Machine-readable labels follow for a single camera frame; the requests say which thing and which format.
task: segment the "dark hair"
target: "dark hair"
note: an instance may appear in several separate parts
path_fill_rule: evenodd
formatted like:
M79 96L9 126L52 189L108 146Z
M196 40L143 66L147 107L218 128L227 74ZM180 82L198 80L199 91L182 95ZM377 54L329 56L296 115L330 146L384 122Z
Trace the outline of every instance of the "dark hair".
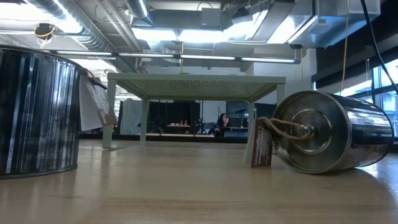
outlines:
M226 113L221 113L220 117L218 117L217 125L220 126L220 127L224 126L224 121L223 121L223 116L224 115L227 115L227 114Z

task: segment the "hang tag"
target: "hang tag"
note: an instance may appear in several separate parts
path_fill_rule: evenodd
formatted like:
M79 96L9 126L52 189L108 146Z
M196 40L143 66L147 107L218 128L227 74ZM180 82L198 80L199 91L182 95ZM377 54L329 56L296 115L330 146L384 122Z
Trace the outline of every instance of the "hang tag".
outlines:
M82 131L118 123L113 108L109 107L106 90L101 85L94 85L87 75L82 75L79 91Z
M251 168L271 165L271 133L263 127L263 124L263 120L256 119L250 130L244 163L250 164Z

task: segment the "corrugated metal bucket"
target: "corrugated metal bucket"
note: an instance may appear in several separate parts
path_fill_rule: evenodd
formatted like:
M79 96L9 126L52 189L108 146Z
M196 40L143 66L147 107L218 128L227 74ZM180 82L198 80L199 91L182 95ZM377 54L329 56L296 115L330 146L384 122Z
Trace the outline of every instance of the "corrugated metal bucket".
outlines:
M70 60L0 45L0 178L77 167L84 73Z
M313 137L290 140L273 136L278 156L291 168L307 174L371 165L381 160L394 141L392 124L372 103L320 91L287 97L274 118L312 127ZM278 128L299 136L302 129Z

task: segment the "woman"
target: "woman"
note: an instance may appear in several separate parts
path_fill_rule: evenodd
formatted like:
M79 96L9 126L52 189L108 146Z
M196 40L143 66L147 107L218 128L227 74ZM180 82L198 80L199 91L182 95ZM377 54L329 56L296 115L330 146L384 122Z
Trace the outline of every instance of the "woman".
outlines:
M215 126L216 137L224 137L224 131L229 130L229 127L231 127L231 124L226 113L220 114Z

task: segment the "perforated tabletop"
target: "perforated tabletop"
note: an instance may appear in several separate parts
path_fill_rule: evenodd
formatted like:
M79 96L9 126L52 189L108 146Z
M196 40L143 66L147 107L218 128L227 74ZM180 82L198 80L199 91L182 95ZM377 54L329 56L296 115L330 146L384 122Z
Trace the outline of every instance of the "perforated tabletop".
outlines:
M248 102L261 99L286 82L285 77L136 73L109 73L108 80L116 80L117 85L140 98Z

